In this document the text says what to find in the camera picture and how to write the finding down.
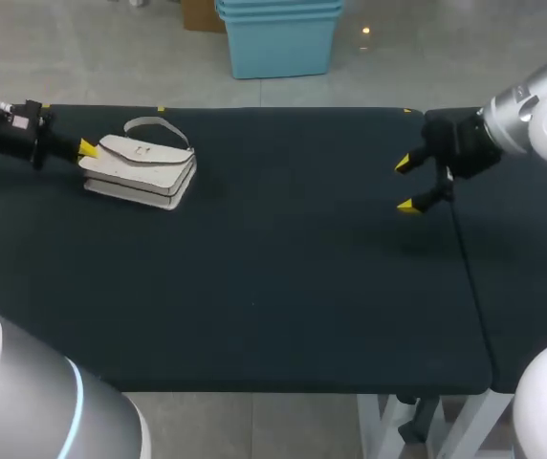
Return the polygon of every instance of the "bag flap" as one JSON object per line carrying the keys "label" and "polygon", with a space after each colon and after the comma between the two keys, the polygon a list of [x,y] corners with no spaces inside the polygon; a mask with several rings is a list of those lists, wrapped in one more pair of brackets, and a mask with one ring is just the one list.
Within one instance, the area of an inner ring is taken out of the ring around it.
{"label": "bag flap", "polygon": [[153,165],[185,163],[194,154],[192,149],[182,150],[113,135],[105,136],[99,141],[99,145],[126,160]]}

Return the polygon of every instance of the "robotic arm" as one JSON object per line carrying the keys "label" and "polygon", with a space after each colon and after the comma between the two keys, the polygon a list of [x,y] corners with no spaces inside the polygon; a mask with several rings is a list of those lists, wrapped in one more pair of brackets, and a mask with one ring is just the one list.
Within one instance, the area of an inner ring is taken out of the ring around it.
{"label": "robotic arm", "polygon": [[22,105],[0,101],[0,153],[29,161],[35,169],[42,168],[49,155],[72,163],[80,156],[97,155],[87,141],[54,133],[54,117],[45,112],[33,100]]}
{"label": "robotic arm", "polygon": [[504,154],[536,152],[547,161],[547,64],[508,88],[461,122],[435,119],[423,128],[423,146],[396,167],[406,174],[433,157],[437,181],[430,191],[398,209],[425,212],[439,201],[452,201],[454,179],[470,179],[497,164]]}

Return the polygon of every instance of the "black tablecloth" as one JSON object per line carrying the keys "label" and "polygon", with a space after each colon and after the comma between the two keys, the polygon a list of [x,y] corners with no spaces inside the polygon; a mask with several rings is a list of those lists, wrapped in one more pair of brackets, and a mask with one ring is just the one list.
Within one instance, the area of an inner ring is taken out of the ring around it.
{"label": "black tablecloth", "polygon": [[[427,117],[462,117],[473,109]],[[547,347],[547,163],[506,157],[459,183],[457,212],[487,342],[492,389],[514,393],[531,360]]]}
{"label": "black tablecloth", "polygon": [[[53,107],[93,142],[152,108]],[[490,382],[449,208],[397,161],[401,109],[167,110],[198,171],[172,212],[0,157],[0,314],[121,390],[478,393]],[[137,131],[169,142],[159,127]]]}

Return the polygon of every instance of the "table leg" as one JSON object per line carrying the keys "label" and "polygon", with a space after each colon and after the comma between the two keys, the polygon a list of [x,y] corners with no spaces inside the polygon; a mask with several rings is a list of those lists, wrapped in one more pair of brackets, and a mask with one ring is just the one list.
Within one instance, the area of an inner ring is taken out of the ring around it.
{"label": "table leg", "polygon": [[479,457],[478,450],[513,397],[490,389],[481,395],[468,397],[437,459]]}
{"label": "table leg", "polygon": [[358,397],[363,459],[398,459],[405,442],[397,429],[411,420],[415,406],[402,404],[397,396],[389,395],[382,418],[378,409],[376,420],[374,406],[377,399],[374,401],[373,397],[377,396]]}

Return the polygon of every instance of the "cardboard box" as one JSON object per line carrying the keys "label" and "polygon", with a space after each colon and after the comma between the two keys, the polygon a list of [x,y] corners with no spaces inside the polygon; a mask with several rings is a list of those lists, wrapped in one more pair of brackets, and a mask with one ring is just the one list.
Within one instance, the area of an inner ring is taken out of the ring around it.
{"label": "cardboard box", "polygon": [[182,0],[185,29],[198,32],[225,33],[225,22],[218,17],[214,0]]}

